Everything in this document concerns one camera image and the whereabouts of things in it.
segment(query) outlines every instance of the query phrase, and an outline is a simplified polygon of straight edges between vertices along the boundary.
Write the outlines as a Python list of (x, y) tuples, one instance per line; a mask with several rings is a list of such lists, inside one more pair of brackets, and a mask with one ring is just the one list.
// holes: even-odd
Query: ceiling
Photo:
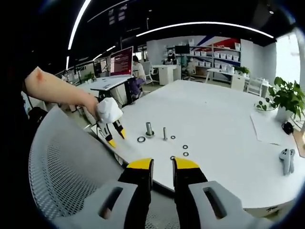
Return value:
[[(227, 22), (266, 32), (275, 38), (292, 29), (284, 13), (273, 3), (274, 14), (269, 13), (269, 0), (249, 1), (177, 1), (177, 0), (92, 0), (81, 18), (78, 29), (68, 51), (68, 44), (75, 20), (84, 0), (44, 0), (37, 1), (33, 9), (39, 13), (35, 18), (36, 31), (34, 48), (40, 55), (40, 66), (51, 73), (66, 67), (66, 57), (70, 56), (69, 67), (92, 60), (108, 48), (145, 44), (149, 40), (175, 36), (218, 35), (253, 41), (262, 46), (272, 42), (262, 34), (224, 25), (189, 25), (155, 31), (141, 37), (135, 35), (166, 25), (193, 21)], [(114, 15), (126, 5), (125, 19), (109, 25), (109, 7), (114, 7)]]

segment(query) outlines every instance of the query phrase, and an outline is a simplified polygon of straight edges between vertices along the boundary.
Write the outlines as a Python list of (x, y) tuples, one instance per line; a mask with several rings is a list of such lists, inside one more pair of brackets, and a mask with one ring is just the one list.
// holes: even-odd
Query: metal bolt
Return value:
[(153, 136), (154, 135), (154, 132), (152, 130), (152, 125), (151, 125), (150, 122), (146, 123), (146, 130), (147, 130), (147, 132), (146, 132), (147, 136)]
[(167, 141), (166, 127), (163, 127), (163, 140)]

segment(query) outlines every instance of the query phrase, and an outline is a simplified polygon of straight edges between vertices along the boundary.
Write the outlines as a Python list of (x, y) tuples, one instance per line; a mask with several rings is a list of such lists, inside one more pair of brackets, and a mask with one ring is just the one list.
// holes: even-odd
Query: washer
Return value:
[(137, 141), (140, 142), (140, 143), (145, 142), (145, 140), (146, 140), (146, 138), (143, 137), (143, 136), (140, 136), (140, 137), (138, 137), (138, 139), (137, 139)]

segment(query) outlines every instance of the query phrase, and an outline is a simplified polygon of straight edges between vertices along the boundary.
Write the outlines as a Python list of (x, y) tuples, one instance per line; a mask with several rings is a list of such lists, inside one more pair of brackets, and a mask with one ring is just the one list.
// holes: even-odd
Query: rectangular slot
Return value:
[(212, 206), (216, 218), (224, 218), (226, 216), (226, 212), (215, 192), (211, 188), (205, 188), (203, 191)]
[(116, 187), (112, 190), (111, 194), (108, 196), (106, 201), (104, 202), (102, 208), (99, 211), (99, 216), (103, 219), (109, 219), (111, 216), (111, 211), (113, 209), (113, 206), (118, 199), (119, 195), (122, 193), (123, 188)]

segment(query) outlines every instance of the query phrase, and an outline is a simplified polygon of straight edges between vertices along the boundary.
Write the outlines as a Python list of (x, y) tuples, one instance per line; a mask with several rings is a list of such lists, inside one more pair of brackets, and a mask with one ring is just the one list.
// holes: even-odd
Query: hand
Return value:
[(87, 110), (90, 112), (90, 114), (97, 120), (96, 117), (96, 107), (98, 104), (98, 100), (97, 98), (95, 98), (93, 95), (86, 93), (83, 97), (82, 97), (82, 105), (84, 105)]

